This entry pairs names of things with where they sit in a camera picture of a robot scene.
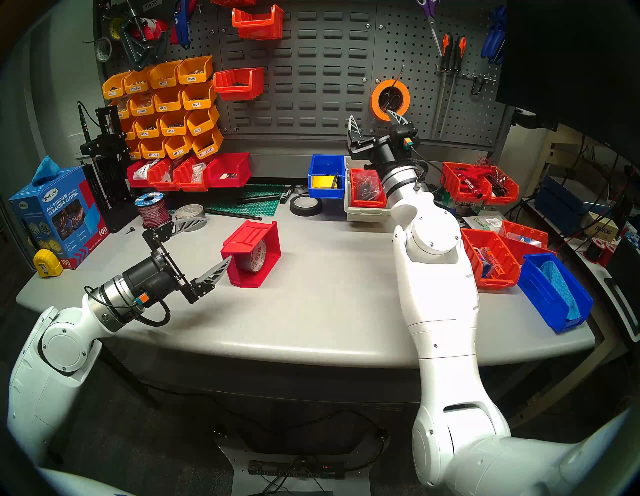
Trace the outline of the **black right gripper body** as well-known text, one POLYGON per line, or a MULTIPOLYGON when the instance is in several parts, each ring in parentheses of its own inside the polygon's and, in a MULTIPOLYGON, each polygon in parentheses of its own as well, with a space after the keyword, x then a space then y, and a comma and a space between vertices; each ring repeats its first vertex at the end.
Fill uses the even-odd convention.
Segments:
POLYGON ((363 133, 362 136, 359 146, 347 145, 349 156, 355 161, 368 161, 373 166, 411 159, 412 148, 419 142, 416 127, 404 132, 389 132, 382 137, 367 137, 363 133))

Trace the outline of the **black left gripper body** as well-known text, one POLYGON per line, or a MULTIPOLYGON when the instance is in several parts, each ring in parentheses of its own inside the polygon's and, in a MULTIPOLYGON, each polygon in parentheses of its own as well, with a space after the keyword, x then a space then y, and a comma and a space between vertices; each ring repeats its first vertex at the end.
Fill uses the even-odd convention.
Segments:
POLYGON ((150 307, 176 291, 189 303, 195 302, 190 282, 163 244, 152 248, 149 257, 124 271, 121 278, 128 307, 150 307))

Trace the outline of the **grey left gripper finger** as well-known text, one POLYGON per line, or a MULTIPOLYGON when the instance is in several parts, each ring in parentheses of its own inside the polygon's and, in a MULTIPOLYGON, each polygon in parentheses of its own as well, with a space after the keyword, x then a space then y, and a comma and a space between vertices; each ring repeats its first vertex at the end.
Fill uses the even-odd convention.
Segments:
POLYGON ((157 227, 147 228, 142 233, 143 240, 149 247, 159 247, 184 232, 194 232, 202 229, 207 224, 205 217, 190 217, 187 219, 169 220, 157 227))
POLYGON ((191 304, 213 291, 216 284, 222 279, 231 264, 232 256, 224 258, 215 267, 212 267, 207 273, 198 278, 188 281, 181 287, 181 294, 191 304))

